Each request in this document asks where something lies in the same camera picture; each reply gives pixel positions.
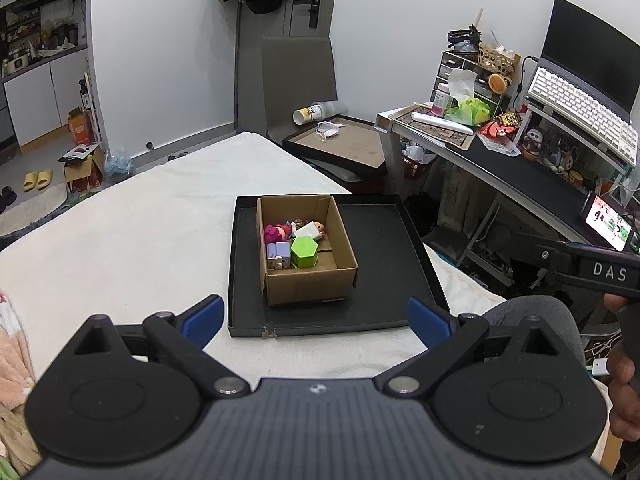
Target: doorway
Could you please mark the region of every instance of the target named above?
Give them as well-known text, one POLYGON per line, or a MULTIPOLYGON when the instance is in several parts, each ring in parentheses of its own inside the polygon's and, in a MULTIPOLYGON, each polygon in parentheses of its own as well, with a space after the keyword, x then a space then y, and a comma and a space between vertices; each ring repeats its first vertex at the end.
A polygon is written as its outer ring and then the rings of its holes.
POLYGON ((262 93, 261 44, 265 36, 329 36, 334 0, 283 0, 269 14, 238 3, 236 30, 236 132, 267 133, 262 93))

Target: black shoe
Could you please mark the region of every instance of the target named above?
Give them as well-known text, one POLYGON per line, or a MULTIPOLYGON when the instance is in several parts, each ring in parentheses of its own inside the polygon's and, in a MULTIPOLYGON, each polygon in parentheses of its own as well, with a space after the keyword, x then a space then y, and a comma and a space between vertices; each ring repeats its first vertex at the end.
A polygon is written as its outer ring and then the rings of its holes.
POLYGON ((15 199, 18 198, 15 191, 11 189, 9 186, 4 186, 2 188, 1 194, 2 194, 2 201, 4 203, 4 208, 6 208, 7 206, 10 206, 12 203, 15 202, 15 199))

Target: white bedsheet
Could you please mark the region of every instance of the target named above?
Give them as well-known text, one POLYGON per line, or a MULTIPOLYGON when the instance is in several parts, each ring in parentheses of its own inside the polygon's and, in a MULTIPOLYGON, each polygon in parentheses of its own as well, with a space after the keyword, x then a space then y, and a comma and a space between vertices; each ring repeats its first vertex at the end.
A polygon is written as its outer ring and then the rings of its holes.
MULTIPOLYGON (((240 134, 85 200, 0 253, 0 288, 39 376, 91 314, 139 323, 208 294, 226 298, 236 196, 346 192, 256 134, 240 134)), ((429 250, 454 314, 502 301, 429 250)), ((373 376, 424 350, 407 328, 277 339, 231 338, 206 351, 246 378, 373 376)))

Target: chair backrest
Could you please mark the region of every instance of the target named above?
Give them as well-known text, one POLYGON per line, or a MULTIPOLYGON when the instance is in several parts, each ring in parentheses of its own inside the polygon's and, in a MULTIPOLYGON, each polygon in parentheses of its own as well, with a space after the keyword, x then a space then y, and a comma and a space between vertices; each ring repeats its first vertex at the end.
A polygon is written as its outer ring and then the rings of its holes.
POLYGON ((302 131, 293 112, 315 101, 335 101, 334 51, 329 38, 262 38, 262 88, 267 135, 282 145, 302 131))

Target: smartphone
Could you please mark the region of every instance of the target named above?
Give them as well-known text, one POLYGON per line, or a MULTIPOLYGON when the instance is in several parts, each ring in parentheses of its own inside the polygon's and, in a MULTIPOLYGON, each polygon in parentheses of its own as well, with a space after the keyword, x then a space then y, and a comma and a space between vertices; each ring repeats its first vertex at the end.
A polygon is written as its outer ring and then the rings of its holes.
POLYGON ((584 203, 580 216, 615 250, 624 251, 630 244, 634 227, 594 192, 584 203))

